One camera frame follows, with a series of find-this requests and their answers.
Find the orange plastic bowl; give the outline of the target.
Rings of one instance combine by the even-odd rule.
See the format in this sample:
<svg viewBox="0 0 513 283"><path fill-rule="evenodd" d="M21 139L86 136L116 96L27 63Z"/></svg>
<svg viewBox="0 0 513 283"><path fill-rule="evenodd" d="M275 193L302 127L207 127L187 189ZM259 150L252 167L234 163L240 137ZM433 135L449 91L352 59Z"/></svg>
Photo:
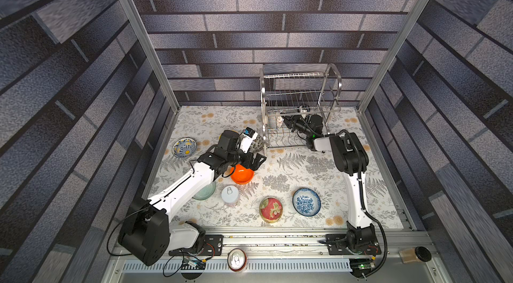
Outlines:
<svg viewBox="0 0 513 283"><path fill-rule="evenodd" d="M245 168L241 164L237 164L235 167L231 168L228 174L236 184L244 185L248 184L253 179L255 172L249 168Z"/></svg>

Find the floral table mat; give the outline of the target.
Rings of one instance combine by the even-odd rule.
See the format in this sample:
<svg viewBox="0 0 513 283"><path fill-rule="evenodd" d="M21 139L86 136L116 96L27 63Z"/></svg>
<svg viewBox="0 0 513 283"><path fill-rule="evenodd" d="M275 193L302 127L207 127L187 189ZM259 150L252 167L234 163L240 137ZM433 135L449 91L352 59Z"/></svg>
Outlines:
<svg viewBox="0 0 513 283"><path fill-rule="evenodd" d="M261 130L261 109L236 106L185 106L181 108L168 147L153 181L153 196L182 177L190 169L193 159L216 144L226 130L241 132L247 126ZM331 114L329 129L338 132L346 129L358 135L367 151L370 163L366 173L367 207L386 229L403 227L386 183L379 171L370 146L362 131L353 108L343 108ZM192 156L176 158L173 144L183 137L196 140L197 149ZM219 178L216 191L207 200L189 200L176 214L173 223L192 220L203 227L264 227L259 213L260 203L268 196L278 198L283 204L283 215L275 222L285 228L342 228L348 219L348 199L341 172L327 152L312 152L306 147L267 150L267 161L255 172L253 179L238 187L240 200L236 206L227 206L221 199L230 178ZM292 197L299 188L311 188L321 199L321 210L313 217L296 213Z"/></svg>

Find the red floral bowl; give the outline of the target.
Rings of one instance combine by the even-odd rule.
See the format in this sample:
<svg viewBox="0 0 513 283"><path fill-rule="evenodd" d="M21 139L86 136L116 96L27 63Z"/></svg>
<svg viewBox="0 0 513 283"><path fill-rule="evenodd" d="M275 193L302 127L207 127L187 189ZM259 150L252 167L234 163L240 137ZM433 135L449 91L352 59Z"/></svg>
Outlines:
<svg viewBox="0 0 513 283"><path fill-rule="evenodd" d="M278 198L268 196L261 202L259 213L265 222L275 223L283 215L283 204Z"/></svg>

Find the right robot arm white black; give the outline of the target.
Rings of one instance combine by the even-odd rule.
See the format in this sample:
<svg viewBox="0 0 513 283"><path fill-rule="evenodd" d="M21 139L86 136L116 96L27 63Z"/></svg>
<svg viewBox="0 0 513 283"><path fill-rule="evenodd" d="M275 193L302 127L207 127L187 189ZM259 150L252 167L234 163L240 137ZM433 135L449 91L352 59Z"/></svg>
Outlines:
<svg viewBox="0 0 513 283"><path fill-rule="evenodd" d="M331 152L335 167L344 175L348 199L347 233L344 239L327 244L346 243L355 251L374 245L375 224L379 224L367 209L366 171L369 157L357 135L342 129L338 133L323 133L322 117L296 114L283 116L283 124L292 132L305 135L307 148L314 152Z"/></svg>

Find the blue yellow patterned plate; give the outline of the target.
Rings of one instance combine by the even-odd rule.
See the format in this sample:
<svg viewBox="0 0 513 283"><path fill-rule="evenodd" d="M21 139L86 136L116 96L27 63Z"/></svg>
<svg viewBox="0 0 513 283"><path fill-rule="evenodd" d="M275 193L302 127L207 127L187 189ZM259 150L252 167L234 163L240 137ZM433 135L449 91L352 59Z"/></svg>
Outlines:
<svg viewBox="0 0 513 283"><path fill-rule="evenodd" d="M172 154L176 158L187 158L196 152L197 143L191 137L183 137L177 140L172 146Z"/></svg>

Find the blue white floral bowl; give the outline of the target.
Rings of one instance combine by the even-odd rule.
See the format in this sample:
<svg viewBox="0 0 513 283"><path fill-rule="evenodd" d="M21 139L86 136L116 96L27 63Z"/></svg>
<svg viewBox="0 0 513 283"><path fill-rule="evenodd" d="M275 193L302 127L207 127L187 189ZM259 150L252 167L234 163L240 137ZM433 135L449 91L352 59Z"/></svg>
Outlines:
<svg viewBox="0 0 513 283"><path fill-rule="evenodd" d="M320 212L321 199L312 189L299 188L293 195L293 207L300 215L313 217Z"/></svg>

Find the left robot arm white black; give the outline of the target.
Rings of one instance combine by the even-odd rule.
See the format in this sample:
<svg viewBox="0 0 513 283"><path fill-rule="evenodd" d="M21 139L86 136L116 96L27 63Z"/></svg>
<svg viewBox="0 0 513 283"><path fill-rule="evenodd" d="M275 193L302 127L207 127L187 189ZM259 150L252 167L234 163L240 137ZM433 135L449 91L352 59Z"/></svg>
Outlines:
<svg viewBox="0 0 513 283"><path fill-rule="evenodd" d="M266 157L251 152L258 133L246 128L241 133L225 130L192 164L191 169L167 189L149 199L135 198L126 217L116 226L117 242L128 255L143 264L155 264L166 252L200 254L205 247L205 231L193 222L171 226L170 221L194 195L241 165L256 171Z"/></svg>

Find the white brown dotted bowl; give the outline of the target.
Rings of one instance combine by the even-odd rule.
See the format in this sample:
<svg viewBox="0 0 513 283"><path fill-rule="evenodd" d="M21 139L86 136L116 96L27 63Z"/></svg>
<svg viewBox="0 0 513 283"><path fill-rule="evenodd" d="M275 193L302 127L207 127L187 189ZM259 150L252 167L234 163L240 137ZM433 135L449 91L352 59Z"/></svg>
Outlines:
<svg viewBox="0 0 513 283"><path fill-rule="evenodd" d="M284 119L282 116L278 116L276 118L276 126L277 128L282 128L283 127L283 122L284 122Z"/></svg>

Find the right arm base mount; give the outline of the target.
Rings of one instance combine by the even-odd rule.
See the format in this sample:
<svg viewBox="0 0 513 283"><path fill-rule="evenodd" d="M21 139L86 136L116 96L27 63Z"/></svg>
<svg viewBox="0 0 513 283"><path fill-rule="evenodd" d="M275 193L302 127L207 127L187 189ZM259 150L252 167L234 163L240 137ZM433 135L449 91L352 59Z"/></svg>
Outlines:
<svg viewBox="0 0 513 283"><path fill-rule="evenodd" d="M355 247L355 250L351 250L345 237L345 234L326 234L325 239L319 242L325 243L330 256L377 256L382 254L381 246L376 240L372 240L363 246Z"/></svg>

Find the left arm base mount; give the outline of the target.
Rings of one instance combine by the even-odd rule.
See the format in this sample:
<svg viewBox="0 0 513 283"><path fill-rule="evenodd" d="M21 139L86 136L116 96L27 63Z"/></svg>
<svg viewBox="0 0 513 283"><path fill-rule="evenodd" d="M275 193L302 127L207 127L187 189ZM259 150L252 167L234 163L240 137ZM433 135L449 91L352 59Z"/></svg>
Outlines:
<svg viewBox="0 0 513 283"><path fill-rule="evenodd" d="M181 250L170 250L168 252L168 256L181 256L182 251L185 253L186 256L221 256L223 252L223 240L223 235L207 234L202 240L200 240L198 246Z"/></svg>

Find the pale green ceramic bowl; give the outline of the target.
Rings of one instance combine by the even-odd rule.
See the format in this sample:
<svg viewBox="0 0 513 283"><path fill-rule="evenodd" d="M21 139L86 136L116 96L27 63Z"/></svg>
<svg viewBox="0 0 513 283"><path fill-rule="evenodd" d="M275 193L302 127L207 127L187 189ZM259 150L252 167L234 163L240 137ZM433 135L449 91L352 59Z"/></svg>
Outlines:
<svg viewBox="0 0 513 283"><path fill-rule="evenodd" d="M199 192L197 192L193 196L193 198L195 200L207 200L215 193L215 190L216 190L216 183L212 182L209 185L202 188Z"/></svg>

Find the dark glass patterned bowl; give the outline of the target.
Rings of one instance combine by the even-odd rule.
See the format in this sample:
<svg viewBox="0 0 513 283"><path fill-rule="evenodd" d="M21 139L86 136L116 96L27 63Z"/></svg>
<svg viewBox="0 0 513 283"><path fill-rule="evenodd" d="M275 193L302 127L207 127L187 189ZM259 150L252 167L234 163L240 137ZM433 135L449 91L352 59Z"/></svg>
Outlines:
<svg viewBox="0 0 513 283"><path fill-rule="evenodd" d="M267 125L270 129L275 129L277 127L277 117L274 113L266 114Z"/></svg>

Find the stainless steel dish rack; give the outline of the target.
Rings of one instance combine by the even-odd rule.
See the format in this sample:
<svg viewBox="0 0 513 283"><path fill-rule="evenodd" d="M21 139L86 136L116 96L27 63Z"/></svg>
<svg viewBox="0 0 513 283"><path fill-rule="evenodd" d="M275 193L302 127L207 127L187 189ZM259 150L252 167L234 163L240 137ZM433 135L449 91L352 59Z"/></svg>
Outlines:
<svg viewBox="0 0 513 283"><path fill-rule="evenodd" d="M265 73L261 69L264 149L307 148L305 140L284 124L282 128L270 129L267 113L274 113L276 117L318 114L323 118L323 133L332 133L328 122L331 114L341 109L341 83L340 72L334 64L327 65L320 72Z"/></svg>

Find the black white leaf bowl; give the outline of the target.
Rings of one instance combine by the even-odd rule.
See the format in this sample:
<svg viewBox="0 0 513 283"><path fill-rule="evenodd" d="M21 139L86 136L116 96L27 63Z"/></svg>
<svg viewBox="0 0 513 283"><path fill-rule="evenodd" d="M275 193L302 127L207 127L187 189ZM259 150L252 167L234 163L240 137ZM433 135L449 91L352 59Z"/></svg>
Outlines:
<svg viewBox="0 0 513 283"><path fill-rule="evenodd" d="M258 135L252 142L251 144L251 152L260 152L263 150L264 148L264 140L263 140L263 137L261 135Z"/></svg>

